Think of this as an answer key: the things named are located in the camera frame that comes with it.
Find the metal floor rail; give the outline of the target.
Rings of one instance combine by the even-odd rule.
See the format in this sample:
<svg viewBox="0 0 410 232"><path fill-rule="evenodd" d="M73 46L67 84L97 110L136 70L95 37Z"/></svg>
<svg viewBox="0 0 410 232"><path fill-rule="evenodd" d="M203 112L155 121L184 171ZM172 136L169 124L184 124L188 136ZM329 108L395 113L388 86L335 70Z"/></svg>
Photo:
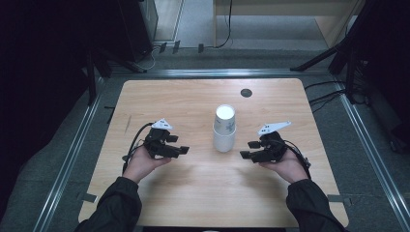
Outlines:
<svg viewBox="0 0 410 232"><path fill-rule="evenodd" d="M341 102L349 119L355 128L356 134L365 149L366 156L380 182L382 189L395 213L397 221L403 232L410 232L410 207L404 196L399 191L397 184L391 175L385 162L382 160L375 140L371 137L364 118L360 115L356 105L351 104L345 95L341 96Z"/></svg>
<svg viewBox="0 0 410 232"><path fill-rule="evenodd" d="M97 90L99 91L99 93L97 94L93 102L86 108L84 116L81 119L80 125L70 145L70 149L65 155L65 159L58 172L58 175L52 185L52 188L47 194L41 213L32 232L46 232L49 224L52 221L57 206L70 179L71 173L73 171L73 166L81 150L86 134L100 104L101 91L105 87L105 84L106 80L103 77L99 77L97 81Z"/></svg>
<svg viewBox="0 0 410 232"><path fill-rule="evenodd" d="M192 70L153 70L148 72L114 71L113 76L124 78L271 78L328 75L326 69L313 69L293 72L290 69L192 69Z"/></svg>

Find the black tripod stand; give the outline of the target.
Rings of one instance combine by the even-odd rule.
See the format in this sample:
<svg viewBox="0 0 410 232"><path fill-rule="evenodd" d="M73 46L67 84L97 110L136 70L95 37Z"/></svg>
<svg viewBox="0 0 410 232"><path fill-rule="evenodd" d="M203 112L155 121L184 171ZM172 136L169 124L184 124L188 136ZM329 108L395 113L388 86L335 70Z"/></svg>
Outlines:
<svg viewBox="0 0 410 232"><path fill-rule="evenodd" d="M328 67L330 74L339 74L344 66L347 66L347 74L345 78L345 96L352 103L354 100L354 78L355 70L358 61L358 47L365 34L365 24L368 15L371 13L376 0L366 0L363 8L359 12L359 15L353 23L351 29L347 35L336 45L317 55L316 57L308 60L304 64L291 68L291 72L304 72L317 63L325 60L326 58L334 55L331 64Z"/></svg>
<svg viewBox="0 0 410 232"><path fill-rule="evenodd" d="M145 70L138 68L136 65L121 59L113 53L99 48L91 47L86 53L86 74L88 79L88 104L91 105L97 98L97 83L95 71L98 71L103 77L110 77L112 69L108 65L109 61L114 61L118 65L133 73L145 73Z"/></svg>

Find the black cabinet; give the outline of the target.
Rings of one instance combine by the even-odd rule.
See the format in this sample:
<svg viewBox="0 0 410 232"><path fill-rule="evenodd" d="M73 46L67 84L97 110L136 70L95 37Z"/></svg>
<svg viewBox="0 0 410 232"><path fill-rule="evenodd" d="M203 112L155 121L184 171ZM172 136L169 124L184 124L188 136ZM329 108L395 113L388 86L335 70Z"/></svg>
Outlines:
<svg viewBox="0 0 410 232"><path fill-rule="evenodd" d="M136 61L153 50L159 16L154 0L118 0L125 23L131 60Z"/></svg>

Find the grey tape piece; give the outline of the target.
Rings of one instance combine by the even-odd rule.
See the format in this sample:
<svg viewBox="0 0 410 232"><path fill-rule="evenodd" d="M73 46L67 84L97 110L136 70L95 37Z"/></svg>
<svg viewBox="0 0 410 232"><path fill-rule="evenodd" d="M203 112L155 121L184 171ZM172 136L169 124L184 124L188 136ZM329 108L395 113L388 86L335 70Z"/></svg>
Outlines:
<svg viewBox="0 0 410 232"><path fill-rule="evenodd" d="M352 205L351 198L345 195L328 194L327 198L330 202L342 203L346 207L349 207Z"/></svg>
<svg viewBox="0 0 410 232"><path fill-rule="evenodd" d="M85 201L85 202L90 202L90 203L95 203L97 200L98 196L94 194L90 194L88 192L80 192L77 195L77 199L80 201Z"/></svg>

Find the person's left hand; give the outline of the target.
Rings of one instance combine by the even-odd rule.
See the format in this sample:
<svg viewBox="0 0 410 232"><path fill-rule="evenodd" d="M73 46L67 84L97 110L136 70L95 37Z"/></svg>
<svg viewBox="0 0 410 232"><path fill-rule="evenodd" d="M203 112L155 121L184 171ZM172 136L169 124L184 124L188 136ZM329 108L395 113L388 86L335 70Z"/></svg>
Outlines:
<svg viewBox="0 0 410 232"><path fill-rule="evenodd" d="M153 172L156 168L168 164L171 158L153 159L150 157L145 147L138 147L132 154L123 177L132 180L138 184L147 175Z"/></svg>

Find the light wooden furniture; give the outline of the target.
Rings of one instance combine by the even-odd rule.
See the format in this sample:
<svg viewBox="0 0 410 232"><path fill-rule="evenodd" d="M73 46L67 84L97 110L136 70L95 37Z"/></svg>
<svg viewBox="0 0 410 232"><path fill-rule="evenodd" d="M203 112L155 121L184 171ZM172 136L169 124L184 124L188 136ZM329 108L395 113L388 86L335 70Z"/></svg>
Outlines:
<svg viewBox="0 0 410 232"><path fill-rule="evenodd" d="M339 42L366 0L213 0L214 39L218 15L313 16L328 47Z"/></svg>

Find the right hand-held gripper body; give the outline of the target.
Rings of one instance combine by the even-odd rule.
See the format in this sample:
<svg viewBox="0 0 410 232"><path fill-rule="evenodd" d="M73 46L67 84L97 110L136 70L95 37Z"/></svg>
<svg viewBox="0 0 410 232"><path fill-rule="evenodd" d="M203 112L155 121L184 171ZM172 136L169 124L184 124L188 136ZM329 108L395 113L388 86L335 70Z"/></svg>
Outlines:
<svg viewBox="0 0 410 232"><path fill-rule="evenodd" d="M263 148L258 152L257 161L279 161L287 150L284 140L278 134L278 130L291 125L290 121L264 124L258 131L259 144Z"/></svg>

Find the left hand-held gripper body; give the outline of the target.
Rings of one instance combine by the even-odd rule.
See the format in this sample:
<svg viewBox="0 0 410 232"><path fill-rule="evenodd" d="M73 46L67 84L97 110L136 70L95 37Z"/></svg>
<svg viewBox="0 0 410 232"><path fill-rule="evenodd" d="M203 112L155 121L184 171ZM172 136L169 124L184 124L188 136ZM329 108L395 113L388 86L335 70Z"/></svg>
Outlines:
<svg viewBox="0 0 410 232"><path fill-rule="evenodd" d="M166 145L166 140L170 136L173 127L164 119L160 119L151 125L149 133L144 139L143 146L150 156L172 157L172 149Z"/></svg>

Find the person's right hand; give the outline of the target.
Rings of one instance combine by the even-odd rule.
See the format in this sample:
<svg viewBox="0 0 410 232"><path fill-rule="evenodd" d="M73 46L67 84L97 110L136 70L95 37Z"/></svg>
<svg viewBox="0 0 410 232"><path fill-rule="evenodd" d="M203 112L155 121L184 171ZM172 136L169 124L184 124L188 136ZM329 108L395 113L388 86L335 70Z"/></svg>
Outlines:
<svg viewBox="0 0 410 232"><path fill-rule="evenodd" d="M293 184L308 178L303 165L296 155L287 150L279 162L260 162L260 166L276 172L283 180Z"/></svg>

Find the stack of white paper cups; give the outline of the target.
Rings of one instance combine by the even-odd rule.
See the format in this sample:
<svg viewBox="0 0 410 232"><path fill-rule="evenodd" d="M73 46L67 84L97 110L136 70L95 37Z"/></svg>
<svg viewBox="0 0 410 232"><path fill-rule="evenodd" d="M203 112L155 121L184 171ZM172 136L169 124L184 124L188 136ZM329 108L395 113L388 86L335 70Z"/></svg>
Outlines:
<svg viewBox="0 0 410 232"><path fill-rule="evenodd" d="M217 107L214 120L214 147L222 153L230 151L235 144L235 109L228 104Z"/></svg>

